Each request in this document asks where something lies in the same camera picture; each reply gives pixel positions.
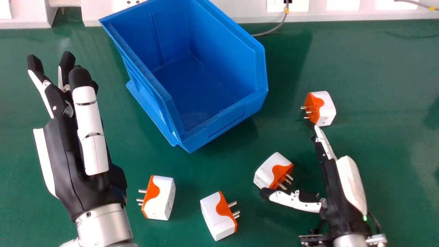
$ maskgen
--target plug prong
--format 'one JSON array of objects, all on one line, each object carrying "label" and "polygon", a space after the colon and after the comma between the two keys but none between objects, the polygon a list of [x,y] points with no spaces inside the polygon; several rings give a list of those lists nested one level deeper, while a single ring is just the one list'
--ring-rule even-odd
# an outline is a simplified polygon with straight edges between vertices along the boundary
[{"label": "plug prong", "polygon": [[283,190],[287,190],[287,187],[285,187],[283,184],[279,184],[279,187],[281,187]]},{"label": "plug prong", "polygon": [[234,201],[234,202],[232,202],[232,203],[227,204],[227,206],[229,206],[229,207],[233,207],[233,206],[235,206],[236,204],[238,204],[238,202]]}]

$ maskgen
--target black and white robotic hand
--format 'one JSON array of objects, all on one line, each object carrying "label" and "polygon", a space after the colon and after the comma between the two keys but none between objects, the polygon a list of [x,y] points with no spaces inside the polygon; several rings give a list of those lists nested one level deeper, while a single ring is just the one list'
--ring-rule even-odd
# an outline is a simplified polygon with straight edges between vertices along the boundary
[{"label": "black and white robotic hand", "polygon": [[[320,214],[319,227],[312,229],[311,235],[299,236],[304,247],[385,247],[387,239],[381,234],[381,226],[367,210],[366,195],[355,161],[349,156],[337,159],[323,131],[311,121],[308,121],[308,127],[313,132],[311,140],[320,162],[326,198],[301,190],[269,188],[263,188],[261,196],[287,207]],[[374,221],[375,235],[365,222],[367,216]],[[329,225],[325,234],[320,233],[323,223]]]},{"label": "black and white robotic hand", "polygon": [[88,71],[64,52],[58,87],[41,61],[27,57],[28,73],[51,120],[34,129],[44,181],[76,223],[78,238],[66,247],[136,247],[126,215],[126,179],[111,161],[97,106],[98,86]]}]

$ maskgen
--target green tabletop surface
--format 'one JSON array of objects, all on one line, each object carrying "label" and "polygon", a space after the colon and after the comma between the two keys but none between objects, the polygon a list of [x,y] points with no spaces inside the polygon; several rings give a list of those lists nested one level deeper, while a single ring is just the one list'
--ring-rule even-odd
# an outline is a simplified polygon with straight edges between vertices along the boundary
[{"label": "green tabletop surface", "polygon": [[[272,25],[243,27],[255,33]],[[262,200],[253,176],[280,152],[295,165],[293,188],[324,194],[300,110],[308,92],[322,90],[337,108],[322,129],[338,157],[356,161],[368,209],[389,246],[437,246],[438,20],[287,23],[257,40],[269,83],[262,109],[189,154],[167,142],[128,92],[116,47],[102,28],[83,26],[79,9],[58,13],[51,29],[0,30],[0,246],[59,246],[77,236],[44,184],[32,129],[50,117],[26,72],[26,56],[34,54],[56,82],[64,51],[100,86],[105,136],[126,174],[127,214],[139,247],[300,246],[298,235],[316,227],[319,215]],[[137,190],[152,174],[175,179],[169,221],[145,219],[137,205]],[[237,201],[241,216],[237,232],[215,242],[199,200],[219,190]]]}]

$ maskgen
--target power adapter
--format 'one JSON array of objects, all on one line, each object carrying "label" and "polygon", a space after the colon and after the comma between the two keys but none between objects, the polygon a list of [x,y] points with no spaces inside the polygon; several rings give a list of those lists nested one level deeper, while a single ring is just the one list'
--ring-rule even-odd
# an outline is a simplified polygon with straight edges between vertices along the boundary
[{"label": "power adapter", "polygon": [[286,190],[282,183],[287,182],[291,185],[293,178],[290,176],[293,170],[293,163],[281,155],[279,152],[271,155],[256,170],[253,183],[259,188],[277,189],[280,187]]},{"label": "power adapter", "polygon": [[327,91],[308,93],[305,105],[300,109],[305,110],[305,119],[319,127],[331,125],[337,114],[331,96]]},{"label": "power adapter", "polygon": [[215,241],[235,233],[238,229],[236,219],[239,217],[240,211],[232,213],[230,210],[236,204],[237,202],[227,204],[221,191],[200,200],[201,213]]},{"label": "power adapter", "polygon": [[175,183],[173,178],[151,176],[146,190],[139,189],[145,194],[142,199],[137,199],[141,210],[147,219],[169,219],[175,198]]}]

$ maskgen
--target blue plastic bin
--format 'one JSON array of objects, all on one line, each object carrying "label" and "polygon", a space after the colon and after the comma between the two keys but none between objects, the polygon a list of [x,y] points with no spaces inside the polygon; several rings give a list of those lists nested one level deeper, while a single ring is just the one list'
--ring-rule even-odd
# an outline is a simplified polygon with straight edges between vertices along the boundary
[{"label": "blue plastic bin", "polygon": [[172,146],[191,153],[261,109],[264,47],[208,0],[148,0],[100,22]]}]

